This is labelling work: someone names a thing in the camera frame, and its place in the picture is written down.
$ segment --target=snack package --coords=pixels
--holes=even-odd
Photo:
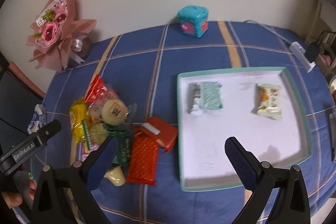
[[[29,134],[38,131],[47,124],[47,110],[44,105],[36,105],[34,111],[34,115],[27,128]]]
[[[82,153],[81,153],[81,161],[85,161],[85,159],[88,157],[88,155],[99,148],[98,144],[90,143],[90,149],[87,148],[86,140],[83,140],[82,142]]]
[[[114,157],[112,163],[114,165],[129,165],[130,158],[130,138],[126,130],[116,130],[115,127],[105,124],[108,136],[114,136],[118,139],[118,153]]]
[[[190,113],[199,116],[212,110],[221,110],[223,108],[221,86],[218,82],[199,82],[194,84],[194,100]]]
[[[162,146],[166,153],[173,148],[176,142],[177,128],[167,124],[158,116],[152,116],[142,124],[141,131]]]
[[[109,125],[118,125],[132,120],[136,105],[126,106],[118,97],[117,92],[106,86],[99,75],[96,75],[90,85],[86,102],[92,102],[88,115],[93,120],[102,120]]]
[[[260,91],[260,106],[257,115],[272,118],[275,120],[282,119],[280,108],[280,90],[281,86],[271,84],[257,84]]]
[[[106,93],[107,90],[108,89],[103,80],[100,78],[99,75],[96,75],[92,83],[90,84],[89,90],[84,98],[84,101],[89,104],[93,104],[95,100],[104,93]],[[115,98],[117,98],[118,97],[117,92],[114,90],[112,92],[114,93]]]
[[[135,128],[126,182],[154,186],[159,145],[141,131],[141,128]]]
[[[91,151],[91,139],[90,139],[90,135],[89,135],[89,130],[87,128],[87,124],[85,120],[81,121],[81,125],[83,128],[83,133],[84,133],[84,144],[87,150]]]
[[[100,121],[92,123],[89,135],[92,142],[101,145],[107,138],[107,131],[104,123]]]
[[[76,143],[80,143],[85,135],[82,121],[85,121],[85,125],[88,130],[91,127],[91,119],[86,115],[87,112],[87,104],[84,102],[84,98],[81,98],[75,102],[73,102],[70,108],[70,123],[72,136],[74,137]]]

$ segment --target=yellow snack package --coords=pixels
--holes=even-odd
[[[82,121],[86,122],[88,128],[91,127],[91,119],[86,115],[87,109],[88,106],[84,102],[84,98],[73,102],[70,108],[71,131],[76,143],[82,142],[85,137]]]

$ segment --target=blue gripper pad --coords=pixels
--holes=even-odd
[[[83,163],[82,177],[88,191],[97,189],[118,152],[118,140],[107,137],[96,151],[92,151]]]
[[[254,191],[261,179],[261,168],[257,158],[246,151],[235,137],[228,138],[224,148],[245,189]]]

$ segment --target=orange wafer package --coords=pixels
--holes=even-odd
[[[126,182],[154,186],[158,155],[159,145],[143,133],[141,127],[135,127]]]

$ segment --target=red snack package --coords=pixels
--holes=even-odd
[[[126,182],[154,186],[158,155],[159,145],[136,127]]]
[[[99,75],[93,79],[84,101],[92,104],[99,96],[107,91],[107,87]]]
[[[167,124],[157,116],[150,117],[142,126],[141,131],[155,140],[168,153],[177,138],[177,128]]]

